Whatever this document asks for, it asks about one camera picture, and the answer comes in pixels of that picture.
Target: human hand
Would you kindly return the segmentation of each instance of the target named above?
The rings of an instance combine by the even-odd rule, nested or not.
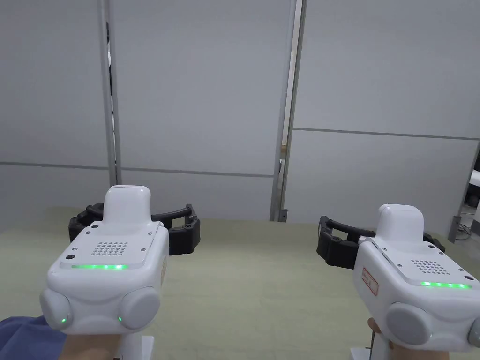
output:
[[[381,334],[380,328],[373,318],[368,319],[368,326],[375,333]],[[390,360],[449,360],[450,355],[446,351],[411,350],[390,341]]]
[[[68,335],[59,360],[111,360],[121,335]]]

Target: green led light strip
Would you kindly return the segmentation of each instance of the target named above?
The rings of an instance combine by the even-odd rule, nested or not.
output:
[[[72,265],[72,269],[128,269],[128,265]]]
[[[471,289],[472,285],[465,285],[465,284],[451,284],[451,283],[429,283],[429,282],[422,282],[423,286],[430,286],[436,288],[461,288],[461,289]]]

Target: table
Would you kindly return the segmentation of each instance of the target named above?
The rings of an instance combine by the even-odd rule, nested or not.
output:
[[[39,316],[48,267],[79,209],[53,208],[0,235],[0,317]],[[158,360],[346,360],[370,343],[352,272],[316,254],[317,226],[202,219],[191,255],[169,257],[159,314],[145,331]],[[480,277],[462,248],[447,254]],[[452,359],[478,359],[480,352]]]

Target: white plastic housing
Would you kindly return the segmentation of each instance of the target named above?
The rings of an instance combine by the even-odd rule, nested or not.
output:
[[[158,311],[167,256],[168,230],[151,220],[149,189],[111,187],[103,221],[85,228],[48,271],[40,296],[48,324],[67,334],[141,331]]]
[[[359,243],[353,281],[386,338],[413,349],[473,348],[468,334],[480,317],[480,284],[423,241],[418,209],[383,205],[377,236]]]

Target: gray wall panel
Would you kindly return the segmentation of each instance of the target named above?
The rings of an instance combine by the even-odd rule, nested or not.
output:
[[[97,0],[0,2],[0,161],[107,166]]]
[[[0,165],[0,179],[0,232],[39,220],[54,206],[84,209],[102,202],[110,186],[108,170]],[[67,244],[68,224],[64,226]]]
[[[480,1],[309,0],[295,127],[480,138]]]
[[[285,207],[289,222],[320,216],[375,227],[378,207],[409,204],[447,235],[463,201],[477,141],[294,131]]]
[[[291,1],[113,1],[122,166],[272,175]]]
[[[209,218],[268,220],[273,178],[123,171],[123,183],[147,186],[152,212],[177,210],[191,203]]]

